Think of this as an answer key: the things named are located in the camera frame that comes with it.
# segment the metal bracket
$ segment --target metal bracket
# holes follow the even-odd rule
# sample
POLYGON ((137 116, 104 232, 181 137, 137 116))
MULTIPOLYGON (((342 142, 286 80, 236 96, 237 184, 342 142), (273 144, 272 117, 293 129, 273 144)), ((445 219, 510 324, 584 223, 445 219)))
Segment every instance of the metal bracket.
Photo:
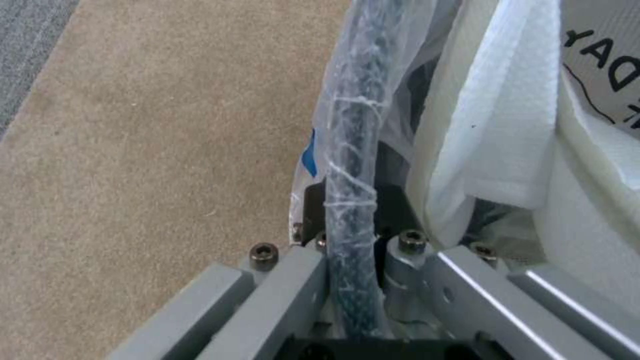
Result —
POLYGON ((488 333, 517 359, 607 359, 465 247, 428 258, 421 274, 420 297, 459 339, 488 333))
POLYGON ((614 359, 640 359, 640 322, 568 274, 549 265, 509 280, 614 359))

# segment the metal frame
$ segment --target metal frame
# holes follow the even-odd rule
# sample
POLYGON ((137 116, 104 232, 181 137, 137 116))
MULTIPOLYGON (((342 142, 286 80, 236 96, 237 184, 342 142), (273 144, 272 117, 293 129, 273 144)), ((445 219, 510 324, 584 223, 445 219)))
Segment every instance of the metal frame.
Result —
POLYGON ((568 274, 550 265, 509 280, 614 359, 640 359, 640 322, 568 274))
POLYGON ((214 263, 120 344, 108 359, 193 359, 252 291, 249 273, 214 263))
POLYGON ((197 359, 272 359, 290 335, 306 335, 328 293, 326 259, 292 247, 197 359))

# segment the bolt head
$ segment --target bolt head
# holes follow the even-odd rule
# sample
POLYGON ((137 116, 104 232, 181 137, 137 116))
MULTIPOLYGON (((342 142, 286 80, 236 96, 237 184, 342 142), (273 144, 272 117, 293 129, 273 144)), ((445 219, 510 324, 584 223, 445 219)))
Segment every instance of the bolt head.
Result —
POLYGON ((258 271, 269 271, 278 263, 278 248, 272 243, 257 243, 249 251, 249 262, 258 271))
POLYGON ((400 251, 405 254, 422 254, 427 247, 427 236, 419 230, 405 230, 400 233, 398 239, 400 251))

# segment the black cable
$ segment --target black cable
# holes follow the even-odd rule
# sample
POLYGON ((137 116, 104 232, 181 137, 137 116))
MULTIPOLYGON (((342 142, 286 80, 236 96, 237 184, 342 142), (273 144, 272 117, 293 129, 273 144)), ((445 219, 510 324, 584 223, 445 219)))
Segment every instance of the black cable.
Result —
POLYGON ((329 121, 326 228, 332 297, 349 338, 381 336, 372 184, 402 0, 355 0, 329 121))

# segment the floor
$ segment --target floor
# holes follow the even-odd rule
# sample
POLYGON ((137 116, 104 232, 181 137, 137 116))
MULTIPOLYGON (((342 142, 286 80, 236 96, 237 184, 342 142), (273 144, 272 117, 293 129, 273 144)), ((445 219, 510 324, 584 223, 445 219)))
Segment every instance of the floor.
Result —
POLYGON ((0 142, 1 358, 104 357, 210 262, 286 243, 348 3, 80 0, 0 142))

